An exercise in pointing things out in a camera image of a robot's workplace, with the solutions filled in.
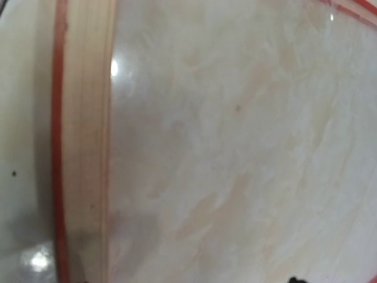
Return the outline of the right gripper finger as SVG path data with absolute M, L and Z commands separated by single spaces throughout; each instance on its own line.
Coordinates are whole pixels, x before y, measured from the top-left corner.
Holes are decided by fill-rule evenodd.
M 289 278 L 287 283 L 307 283 L 307 281 L 305 281 L 304 279 L 291 277 L 291 278 Z

